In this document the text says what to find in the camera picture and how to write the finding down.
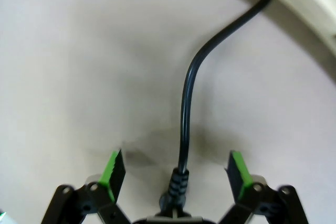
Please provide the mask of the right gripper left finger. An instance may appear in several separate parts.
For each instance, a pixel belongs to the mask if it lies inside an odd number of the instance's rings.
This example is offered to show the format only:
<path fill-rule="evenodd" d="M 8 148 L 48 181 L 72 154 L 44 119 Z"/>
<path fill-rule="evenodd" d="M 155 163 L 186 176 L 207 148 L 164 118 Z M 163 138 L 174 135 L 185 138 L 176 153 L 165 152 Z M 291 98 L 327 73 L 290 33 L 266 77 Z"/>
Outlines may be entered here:
<path fill-rule="evenodd" d="M 121 150 L 112 152 L 97 181 L 76 189 L 57 187 L 43 217 L 43 223 L 83 223 L 87 215 L 97 215 L 102 223 L 130 223 L 117 205 L 125 177 Z"/>

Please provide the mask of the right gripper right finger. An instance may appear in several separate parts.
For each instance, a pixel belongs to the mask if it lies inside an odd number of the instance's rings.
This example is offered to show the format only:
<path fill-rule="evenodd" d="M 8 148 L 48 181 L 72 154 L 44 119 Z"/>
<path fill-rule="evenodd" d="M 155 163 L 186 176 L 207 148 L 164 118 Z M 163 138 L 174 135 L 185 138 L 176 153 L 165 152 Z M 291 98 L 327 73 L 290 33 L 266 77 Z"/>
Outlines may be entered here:
<path fill-rule="evenodd" d="M 219 223 L 249 223 L 254 215 L 265 217 L 268 223 L 308 223 L 296 189 L 269 187 L 264 177 L 248 171 L 241 152 L 230 152 L 225 171 L 234 204 Z"/>

